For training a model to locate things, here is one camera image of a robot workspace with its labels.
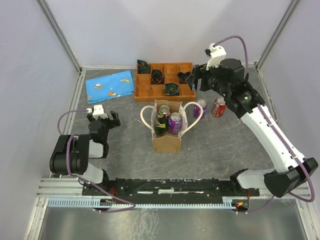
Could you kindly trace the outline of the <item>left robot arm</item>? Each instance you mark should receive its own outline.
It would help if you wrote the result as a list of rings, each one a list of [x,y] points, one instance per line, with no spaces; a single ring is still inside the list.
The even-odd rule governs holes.
[[[75,176],[82,182],[93,184],[99,195],[106,195],[111,189],[109,177],[104,169],[93,166],[90,159],[105,159],[109,153],[109,131],[121,125],[119,114],[111,111],[112,118],[102,105],[87,108],[89,133],[72,137],[61,134],[49,161],[53,174]]]

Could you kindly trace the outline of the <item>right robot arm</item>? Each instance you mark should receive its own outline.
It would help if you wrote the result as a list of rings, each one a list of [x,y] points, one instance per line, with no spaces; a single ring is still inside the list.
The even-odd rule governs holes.
[[[231,193],[242,195],[247,189],[267,189],[281,198],[294,196],[293,190],[303,183],[311,182],[311,175],[319,164],[315,158],[306,158],[282,132],[272,118],[264,99],[249,83],[249,74],[241,61],[234,58],[222,60],[217,66],[207,63],[194,65],[186,79],[191,91],[213,90],[257,137],[268,153],[272,169],[240,170],[229,183]]]

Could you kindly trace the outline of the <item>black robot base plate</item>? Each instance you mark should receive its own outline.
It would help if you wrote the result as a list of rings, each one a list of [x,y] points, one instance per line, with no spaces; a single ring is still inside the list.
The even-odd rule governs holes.
[[[250,190],[253,196],[259,195],[255,188],[244,189],[232,180],[209,179],[137,179],[117,178],[108,181],[108,188],[104,189],[118,199],[107,199],[109,196],[92,186],[91,184],[79,182],[84,196],[102,197],[102,203],[113,202],[126,204],[131,202],[136,205],[191,205],[191,204],[221,204],[222,193],[240,194],[245,199],[250,198]]]

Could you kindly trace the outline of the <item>red soda can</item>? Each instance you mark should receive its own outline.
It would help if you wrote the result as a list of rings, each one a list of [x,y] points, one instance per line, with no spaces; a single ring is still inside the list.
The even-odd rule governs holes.
[[[171,114],[171,109],[167,104],[163,104],[158,109],[159,112],[162,112],[163,115],[167,118]]]

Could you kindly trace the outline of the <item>purple soda can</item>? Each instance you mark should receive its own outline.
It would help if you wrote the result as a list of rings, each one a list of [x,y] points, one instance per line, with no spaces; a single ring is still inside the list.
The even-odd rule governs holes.
[[[181,130],[182,122],[183,119],[180,113],[171,113],[168,119],[168,131],[173,135],[177,135]]]

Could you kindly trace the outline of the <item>green glass bottle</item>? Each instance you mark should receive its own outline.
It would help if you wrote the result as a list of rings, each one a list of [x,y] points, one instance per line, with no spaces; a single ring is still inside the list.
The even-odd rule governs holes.
[[[161,111],[158,111],[156,114],[156,119],[154,121],[154,131],[156,135],[160,137],[166,135],[168,132],[166,118],[163,112]]]

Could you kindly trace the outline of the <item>red coke can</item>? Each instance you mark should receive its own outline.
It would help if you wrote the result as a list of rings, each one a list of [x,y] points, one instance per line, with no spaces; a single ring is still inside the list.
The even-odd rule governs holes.
[[[223,97],[218,97],[213,104],[211,114],[215,117],[221,117],[226,109],[226,102]]]

